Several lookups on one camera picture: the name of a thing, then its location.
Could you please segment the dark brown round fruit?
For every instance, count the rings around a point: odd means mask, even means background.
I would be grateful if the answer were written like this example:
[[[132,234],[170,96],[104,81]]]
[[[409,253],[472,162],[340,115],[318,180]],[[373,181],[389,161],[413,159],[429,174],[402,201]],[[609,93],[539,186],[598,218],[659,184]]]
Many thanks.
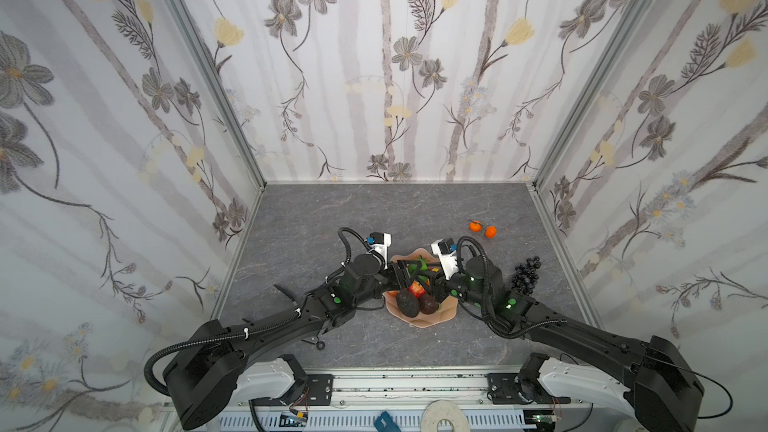
[[[420,312],[425,315],[431,315],[439,310],[440,303],[429,293],[424,293],[418,297]]]

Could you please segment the pink scalloped fruit bowl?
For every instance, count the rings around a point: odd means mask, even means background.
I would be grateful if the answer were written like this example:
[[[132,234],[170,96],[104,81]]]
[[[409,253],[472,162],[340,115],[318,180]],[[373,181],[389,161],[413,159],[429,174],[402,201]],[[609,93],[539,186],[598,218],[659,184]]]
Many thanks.
[[[429,264],[439,263],[439,259],[433,256],[432,253],[425,248],[417,248],[408,255],[393,255],[390,261],[396,262],[398,260],[416,260],[420,257],[426,259]],[[457,309],[459,307],[459,301],[457,298],[448,297],[440,303],[439,310],[436,313],[425,315],[420,312],[419,315],[415,318],[407,318],[400,313],[396,304],[396,297],[389,297],[386,293],[384,298],[386,301],[385,307],[393,316],[409,323],[413,327],[421,329],[432,327],[434,325],[452,320],[456,316]]]

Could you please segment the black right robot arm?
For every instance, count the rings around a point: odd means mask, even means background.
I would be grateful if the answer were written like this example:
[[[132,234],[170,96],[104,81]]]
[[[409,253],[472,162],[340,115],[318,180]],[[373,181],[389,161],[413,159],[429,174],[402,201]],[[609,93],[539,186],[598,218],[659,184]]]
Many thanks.
[[[708,376],[694,371],[668,340],[647,341],[600,330],[567,317],[506,286],[501,270],[476,253],[447,264],[399,260],[406,285],[418,284],[443,302],[454,298],[506,340],[527,339],[573,358],[568,364],[533,353],[506,394],[524,402],[584,400],[635,418],[648,431],[692,431],[705,419],[701,405]]]

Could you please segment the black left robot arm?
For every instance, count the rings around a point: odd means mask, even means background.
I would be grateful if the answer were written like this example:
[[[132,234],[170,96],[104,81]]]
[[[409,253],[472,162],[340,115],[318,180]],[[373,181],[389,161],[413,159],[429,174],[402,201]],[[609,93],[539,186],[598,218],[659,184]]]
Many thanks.
[[[361,254],[344,261],[287,310],[237,326],[224,327],[217,319],[204,323],[189,340],[151,355],[144,378],[171,399],[182,428],[193,430],[224,411],[238,379],[258,358],[318,338],[351,320],[365,302],[411,282],[403,260],[385,263],[377,253]]]

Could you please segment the red yellow fake peach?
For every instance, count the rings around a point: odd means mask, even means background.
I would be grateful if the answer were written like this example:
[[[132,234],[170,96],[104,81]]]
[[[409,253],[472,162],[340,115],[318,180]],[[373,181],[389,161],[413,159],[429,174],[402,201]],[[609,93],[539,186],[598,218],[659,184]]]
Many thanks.
[[[416,298],[420,298],[427,293],[425,287],[418,281],[413,281],[408,290]]]

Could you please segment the dark fake avocado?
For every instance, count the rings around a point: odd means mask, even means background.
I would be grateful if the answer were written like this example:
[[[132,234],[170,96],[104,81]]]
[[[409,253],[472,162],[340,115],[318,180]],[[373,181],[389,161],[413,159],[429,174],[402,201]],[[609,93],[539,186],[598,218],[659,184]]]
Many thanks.
[[[396,295],[396,304],[400,313],[407,318],[415,318],[420,313],[420,302],[409,290],[400,290]]]

